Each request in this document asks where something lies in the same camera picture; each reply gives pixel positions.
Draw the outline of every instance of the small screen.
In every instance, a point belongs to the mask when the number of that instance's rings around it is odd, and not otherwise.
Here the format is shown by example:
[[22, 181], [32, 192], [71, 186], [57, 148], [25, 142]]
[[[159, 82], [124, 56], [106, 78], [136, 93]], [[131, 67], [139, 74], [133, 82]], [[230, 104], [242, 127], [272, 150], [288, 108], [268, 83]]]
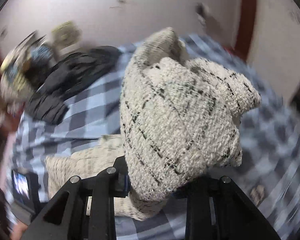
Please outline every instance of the small screen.
[[16, 188], [16, 191], [30, 199], [29, 197], [29, 188], [28, 188], [28, 182], [27, 178], [25, 175], [16, 173], [15, 171], [13, 172], [13, 181], [14, 181], [14, 186]]

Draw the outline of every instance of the white wall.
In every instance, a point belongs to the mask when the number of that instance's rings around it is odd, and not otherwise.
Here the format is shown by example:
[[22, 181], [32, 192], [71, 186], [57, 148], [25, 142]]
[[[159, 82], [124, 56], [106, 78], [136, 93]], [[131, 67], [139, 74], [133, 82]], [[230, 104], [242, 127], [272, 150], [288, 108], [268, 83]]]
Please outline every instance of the white wall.
[[248, 62], [289, 103], [300, 84], [300, 9], [293, 0], [258, 0]]
[[135, 42], [161, 28], [174, 27], [180, 35], [202, 28], [194, 12], [196, 2], [206, 3], [219, 22], [223, 43], [234, 44], [239, 25], [240, 0], [9, 0], [0, 12], [0, 52], [5, 56], [34, 30], [49, 34], [56, 26], [73, 20], [82, 40], [91, 45]]

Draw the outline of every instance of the human hand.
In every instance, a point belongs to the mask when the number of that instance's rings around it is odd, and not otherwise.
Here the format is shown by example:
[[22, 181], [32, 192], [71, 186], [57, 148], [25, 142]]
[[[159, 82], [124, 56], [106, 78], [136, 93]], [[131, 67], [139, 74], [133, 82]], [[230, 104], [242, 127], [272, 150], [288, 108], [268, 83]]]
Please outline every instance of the human hand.
[[27, 230], [28, 226], [24, 223], [18, 221], [17, 224], [14, 225], [13, 230], [10, 235], [11, 240], [20, 240], [22, 234]]

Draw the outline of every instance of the bed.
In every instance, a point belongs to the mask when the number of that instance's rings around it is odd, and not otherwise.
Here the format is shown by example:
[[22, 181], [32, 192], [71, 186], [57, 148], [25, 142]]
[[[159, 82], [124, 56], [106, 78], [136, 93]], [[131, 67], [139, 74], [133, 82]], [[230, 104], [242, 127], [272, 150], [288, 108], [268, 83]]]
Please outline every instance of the bed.
[[[229, 54], [210, 37], [196, 34], [182, 39], [191, 57], [205, 57], [243, 73], [259, 91], [262, 105], [244, 114], [240, 135], [243, 162], [238, 168], [212, 169], [215, 178], [230, 176], [255, 203], [282, 239], [300, 228], [300, 130], [293, 112], [262, 81], [255, 70]], [[85, 91], [66, 101], [70, 109], [57, 126], [33, 121], [23, 114], [7, 171], [6, 198], [12, 202], [10, 169], [25, 167], [39, 175], [39, 197], [47, 201], [47, 155], [69, 156], [93, 147], [104, 134], [120, 133], [119, 99], [124, 70], [136, 44], [121, 46], [116, 67]], [[140, 222], [116, 217], [117, 239], [183, 239], [186, 199], [171, 199], [155, 217]]]

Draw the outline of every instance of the black garment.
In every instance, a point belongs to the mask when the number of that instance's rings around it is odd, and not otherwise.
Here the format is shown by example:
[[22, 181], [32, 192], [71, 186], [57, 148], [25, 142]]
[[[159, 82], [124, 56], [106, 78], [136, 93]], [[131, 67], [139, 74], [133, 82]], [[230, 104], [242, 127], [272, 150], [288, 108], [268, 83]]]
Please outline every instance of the black garment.
[[35, 120], [59, 124], [68, 111], [64, 100], [79, 94], [116, 64], [120, 51], [102, 46], [89, 53], [73, 53], [52, 68], [42, 87], [26, 102], [25, 112]]

